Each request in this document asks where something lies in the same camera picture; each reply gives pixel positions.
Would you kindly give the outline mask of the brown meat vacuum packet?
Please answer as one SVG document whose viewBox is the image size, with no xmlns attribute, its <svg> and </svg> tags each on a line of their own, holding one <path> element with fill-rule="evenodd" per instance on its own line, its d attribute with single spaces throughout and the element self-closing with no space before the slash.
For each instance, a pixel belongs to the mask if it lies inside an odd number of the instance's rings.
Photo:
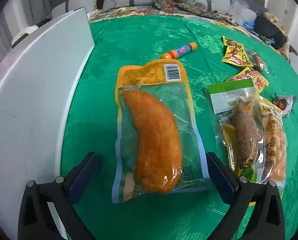
<svg viewBox="0 0 298 240">
<path fill-rule="evenodd" d="M 226 146 L 229 167 L 237 177 L 255 183 L 261 128 L 256 116 L 258 91 L 251 78 L 225 81 L 206 89 L 213 110 L 215 131 Z"/>
</svg>

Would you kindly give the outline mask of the orange chicken leg packet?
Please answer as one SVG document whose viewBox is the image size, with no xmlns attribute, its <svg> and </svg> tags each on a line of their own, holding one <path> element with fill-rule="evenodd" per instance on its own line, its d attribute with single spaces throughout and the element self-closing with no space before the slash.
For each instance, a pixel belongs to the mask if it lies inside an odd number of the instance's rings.
<svg viewBox="0 0 298 240">
<path fill-rule="evenodd" d="M 115 87 L 118 107 L 112 202 L 143 194 L 204 191 L 209 186 L 184 66 L 160 59 L 124 66 Z"/>
</svg>

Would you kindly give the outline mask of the orange blue sausage stick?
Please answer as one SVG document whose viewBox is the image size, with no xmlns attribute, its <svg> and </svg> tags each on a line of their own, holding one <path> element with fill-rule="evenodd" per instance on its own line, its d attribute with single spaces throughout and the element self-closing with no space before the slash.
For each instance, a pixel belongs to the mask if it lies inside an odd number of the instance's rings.
<svg viewBox="0 0 298 240">
<path fill-rule="evenodd" d="M 188 44 L 185 44 L 183 46 L 177 47 L 173 50 L 170 50 L 163 55 L 161 55 L 161 59 L 178 59 L 188 53 L 191 53 L 192 51 L 197 49 L 197 43 L 190 42 Z"/>
</svg>

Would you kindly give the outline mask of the yellow peanut snack packet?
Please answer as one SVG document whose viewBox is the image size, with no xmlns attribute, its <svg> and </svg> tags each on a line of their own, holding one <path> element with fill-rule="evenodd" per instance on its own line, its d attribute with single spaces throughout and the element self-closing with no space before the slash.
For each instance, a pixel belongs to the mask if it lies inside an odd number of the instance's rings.
<svg viewBox="0 0 298 240">
<path fill-rule="evenodd" d="M 279 195 L 285 187 L 287 139 L 282 110 L 262 96 L 253 100 L 253 117 L 258 129 L 258 148 L 250 181 L 258 184 L 275 182 Z"/>
</svg>

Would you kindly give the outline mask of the white triangular snack packet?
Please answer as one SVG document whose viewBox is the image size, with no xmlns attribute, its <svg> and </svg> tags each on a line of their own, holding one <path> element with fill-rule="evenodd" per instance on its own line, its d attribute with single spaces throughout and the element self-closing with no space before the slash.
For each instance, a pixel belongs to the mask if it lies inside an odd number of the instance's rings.
<svg viewBox="0 0 298 240">
<path fill-rule="evenodd" d="M 294 95 L 275 95 L 273 103 L 282 110 L 282 116 L 288 117 L 292 111 L 293 104 L 296 102 Z"/>
</svg>

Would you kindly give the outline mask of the white cardboard box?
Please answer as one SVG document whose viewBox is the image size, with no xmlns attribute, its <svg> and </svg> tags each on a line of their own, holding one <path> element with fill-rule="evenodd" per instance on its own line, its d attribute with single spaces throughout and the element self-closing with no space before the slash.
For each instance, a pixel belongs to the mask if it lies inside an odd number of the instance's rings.
<svg viewBox="0 0 298 240">
<path fill-rule="evenodd" d="M 0 63 L 0 226 L 10 239 L 26 183 L 60 174 L 67 116 L 94 46 L 80 8 L 28 35 Z"/>
</svg>

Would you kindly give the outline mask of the yellow red snack packet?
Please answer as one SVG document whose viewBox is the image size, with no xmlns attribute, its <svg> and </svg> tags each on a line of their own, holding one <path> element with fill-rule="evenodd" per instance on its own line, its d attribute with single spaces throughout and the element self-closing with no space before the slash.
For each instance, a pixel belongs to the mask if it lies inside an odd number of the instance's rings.
<svg viewBox="0 0 298 240">
<path fill-rule="evenodd" d="M 241 72 L 230 77 L 226 81 L 238 81 L 246 79 L 252 79 L 253 84 L 258 92 L 262 92 L 265 87 L 268 87 L 270 85 L 269 81 L 265 77 L 263 77 L 260 72 L 251 67 L 244 68 Z"/>
<path fill-rule="evenodd" d="M 222 62 L 237 67 L 251 67 L 253 65 L 242 43 L 227 39 L 225 36 L 222 36 L 222 41 L 226 48 L 225 54 L 221 60 Z"/>
</svg>

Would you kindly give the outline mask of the small clear meat packet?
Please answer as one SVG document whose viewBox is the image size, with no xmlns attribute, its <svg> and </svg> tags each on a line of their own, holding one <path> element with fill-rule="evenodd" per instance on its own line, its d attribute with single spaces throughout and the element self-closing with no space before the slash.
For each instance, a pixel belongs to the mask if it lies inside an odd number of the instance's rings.
<svg viewBox="0 0 298 240">
<path fill-rule="evenodd" d="M 253 64 L 253 67 L 256 68 L 257 71 L 260 71 L 265 74 L 269 74 L 270 72 L 267 69 L 267 64 L 263 60 L 263 58 L 254 50 L 246 49 L 246 53 L 248 58 Z"/>
</svg>

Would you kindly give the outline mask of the black bag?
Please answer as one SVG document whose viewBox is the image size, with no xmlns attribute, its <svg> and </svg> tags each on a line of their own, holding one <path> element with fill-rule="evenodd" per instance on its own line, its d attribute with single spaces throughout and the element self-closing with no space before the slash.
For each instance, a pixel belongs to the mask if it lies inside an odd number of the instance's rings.
<svg viewBox="0 0 298 240">
<path fill-rule="evenodd" d="M 288 41 L 287 37 L 264 15 L 258 15 L 254 23 L 254 31 L 261 36 L 266 38 L 273 38 L 274 44 L 272 45 L 275 49 L 280 49 Z"/>
</svg>

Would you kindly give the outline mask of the green floral bedspread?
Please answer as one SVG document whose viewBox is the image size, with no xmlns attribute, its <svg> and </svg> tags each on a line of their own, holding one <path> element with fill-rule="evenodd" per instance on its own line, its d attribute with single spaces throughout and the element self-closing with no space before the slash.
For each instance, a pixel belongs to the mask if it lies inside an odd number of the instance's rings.
<svg viewBox="0 0 298 240">
<path fill-rule="evenodd" d="M 295 95 L 284 119 L 288 141 L 282 204 L 286 238 L 298 229 L 298 75 L 278 53 L 242 33 L 205 21 L 172 16 L 133 16 L 92 23 L 95 48 L 84 68 L 67 119 L 61 174 L 66 175 L 89 152 L 101 156 L 101 169 L 75 206 L 97 239 L 206 239 L 226 213 L 214 188 L 169 195 L 146 194 L 124 203 L 112 202 L 116 172 L 117 106 L 114 99 L 119 69 L 142 66 L 166 51 L 196 42 L 196 51 L 181 58 L 189 78 L 196 123 L 206 151 L 227 161 L 215 140 L 206 87 L 225 81 L 237 69 L 221 61 L 222 37 L 256 50 L 267 63 L 269 86 L 263 97 Z"/>
</svg>

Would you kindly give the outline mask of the grey curtain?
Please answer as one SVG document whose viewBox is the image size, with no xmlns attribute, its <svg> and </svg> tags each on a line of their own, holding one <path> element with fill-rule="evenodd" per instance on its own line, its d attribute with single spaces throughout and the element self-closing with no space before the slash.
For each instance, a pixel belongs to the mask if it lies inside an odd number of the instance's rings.
<svg viewBox="0 0 298 240">
<path fill-rule="evenodd" d="M 51 16 L 51 0 L 8 0 L 0 9 L 0 63 L 18 33 Z"/>
</svg>

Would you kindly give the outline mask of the clear plastic bag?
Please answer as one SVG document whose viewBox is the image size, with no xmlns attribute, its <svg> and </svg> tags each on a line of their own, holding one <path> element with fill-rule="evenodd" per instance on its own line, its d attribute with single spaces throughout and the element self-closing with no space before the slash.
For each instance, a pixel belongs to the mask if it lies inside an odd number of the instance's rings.
<svg viewBox="0 0 298 240">
<path fill-rule="evenodd" d="M 241 24 L 242 12 L 247 8 L 249 8 L 249 5 L 244 0 L 230 0 L 228 13 L 232 16 L 233 22 Z"/>
</svg>

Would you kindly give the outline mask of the grey pillow far left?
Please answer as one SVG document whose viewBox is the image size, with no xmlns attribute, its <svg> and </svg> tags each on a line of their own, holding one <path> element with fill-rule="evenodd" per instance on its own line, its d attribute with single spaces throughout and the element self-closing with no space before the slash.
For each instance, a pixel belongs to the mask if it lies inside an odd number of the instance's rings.
<svg viewBox="0 0 298 240">
<path fill-rule="evenodd" d="M 51 16 L 57 18 L 82 7 L 89 13 L 95 10 L 96 2 L 97 0 L 51 0 Z"/>
</svg>

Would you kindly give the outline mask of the floral bed sheet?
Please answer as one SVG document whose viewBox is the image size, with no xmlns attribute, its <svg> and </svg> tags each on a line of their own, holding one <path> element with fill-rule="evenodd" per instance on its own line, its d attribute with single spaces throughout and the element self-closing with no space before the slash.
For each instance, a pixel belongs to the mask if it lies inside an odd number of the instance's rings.
<svg viewBox="0 0 298 240">
<path fill-rule="evenodd" d="M 132 16 L 173 16 L 180 18 L 189 18 L 192 20 L 210 22 L 216 25 L 220 25 L 222 27 L 238 31 L 239 33 L 243 33 L 248 37 L 255 38 L 256 40 L 264 43 L 264 44 L 274 44 L 274 38 L 266 38 L 265 36 L 261 36 L 260 34 L 254 31 L 254 23 L 247 22 L 247 24 L 238 25 L 234 23 L 231 19 L 231 15 L 223 14 L 216 12 L 216 19 L 209 17 L 197 16 L 192 13 L 176 13 L 176 12 L 165 12 L 159 10 L 152 6 L 138 6 L 138 7 L 122 7 L 122 8 L 112 8 L 112 9 L 95 9 L 93 12 L 87 13 L 87 18 L 89 23 L 109 20 L 113 18 L 122 18 L 122 17 L 132 17 Z"/>
</svg>

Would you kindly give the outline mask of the floral patterned garment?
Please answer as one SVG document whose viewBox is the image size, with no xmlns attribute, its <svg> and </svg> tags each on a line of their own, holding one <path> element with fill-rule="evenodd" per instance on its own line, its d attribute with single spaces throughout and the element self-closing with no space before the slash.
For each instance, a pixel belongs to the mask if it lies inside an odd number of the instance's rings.
<svg viewBox="0 0 298 240">
<path fill-rule="evenodd" d="M 153 0 L 153 6 L 168 13 L 218 18 L 217 12 L 208 11 L 207 6 L 197 0 Z"/>
</svg>

